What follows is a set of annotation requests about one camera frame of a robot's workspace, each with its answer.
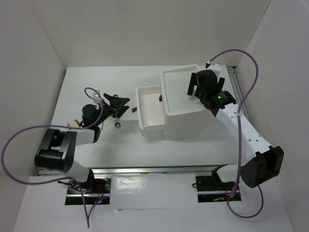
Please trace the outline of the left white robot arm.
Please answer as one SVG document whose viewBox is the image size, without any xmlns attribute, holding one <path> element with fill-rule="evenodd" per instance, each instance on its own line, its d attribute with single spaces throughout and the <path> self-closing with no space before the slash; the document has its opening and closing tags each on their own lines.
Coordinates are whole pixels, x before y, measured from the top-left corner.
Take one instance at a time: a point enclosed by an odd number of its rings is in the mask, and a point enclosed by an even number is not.
<svg viewBox="0 0 309 232">
<path fill-rule="evenodd" d="M 62 172 L 85 193 L 93 191 L 98 181 L 93 170 L 75 160 L 76 146 L 96 143 L 104 121 L 109 117 L 119 119 L 129 109 L 129 98 L 106 93 L 103 97 L 106 101 L 97 93 L 91 97 L 93 104 L 83 106 L 79 127 L 66 131 L 48 128 L 34 158 L 36 167 Z"/>
</svg>

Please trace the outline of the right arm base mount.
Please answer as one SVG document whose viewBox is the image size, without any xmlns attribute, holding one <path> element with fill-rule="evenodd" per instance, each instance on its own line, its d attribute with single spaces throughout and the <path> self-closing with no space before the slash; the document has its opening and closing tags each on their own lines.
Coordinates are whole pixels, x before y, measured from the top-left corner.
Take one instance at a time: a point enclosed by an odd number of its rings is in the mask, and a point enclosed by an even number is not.
<svg viewBox="0 0 309 232">
<path fill-rule="evenodd" d="M 195 179 L 192 187 L 197 190 L 198 203 L 227 202 L 235 185 L 234 181 L 223 182 L 218 174 L 195 174 Z"/>
</svg>

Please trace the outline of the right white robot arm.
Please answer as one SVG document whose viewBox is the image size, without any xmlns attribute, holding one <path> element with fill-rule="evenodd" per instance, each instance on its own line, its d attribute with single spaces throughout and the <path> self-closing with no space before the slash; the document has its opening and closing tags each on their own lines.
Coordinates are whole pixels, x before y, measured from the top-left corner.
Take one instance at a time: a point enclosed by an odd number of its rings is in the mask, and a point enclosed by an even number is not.
<svg viewBox="0 0 309 232">
<path fill-rule="evenodd" d="M 254 188 L 279 175 L 284 151 L 266 141 L 238 111 L 235 98 L 223 90 L 224 81 L 224 78 L 217 78 L 212 70 L 194 72 L 187 94 L 195 95 L 241 142 L 242 154 L 248 162 L 241 166 L 240 176 L 248 187 Z"/>
</svg>

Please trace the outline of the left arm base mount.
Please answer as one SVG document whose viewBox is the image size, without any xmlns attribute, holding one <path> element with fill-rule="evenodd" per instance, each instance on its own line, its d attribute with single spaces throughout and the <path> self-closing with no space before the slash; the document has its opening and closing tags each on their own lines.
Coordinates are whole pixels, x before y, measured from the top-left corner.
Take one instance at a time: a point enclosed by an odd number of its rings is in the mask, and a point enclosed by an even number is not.
<svg viewBox="0 0 309 232">
<path fill-rule="evenodd" d="M 96 178 L 90 189 L 86 189 L 84 184 L 80 184 L 83 190 L 85 204 L 110 204 L 111 182 L 112 179 L 110 177 Z M 58 183 L 67 186 L 65 205 L 83 204 L 81 192 L 72 180 L 68 182 L 58 181 Z"/>
</svg>

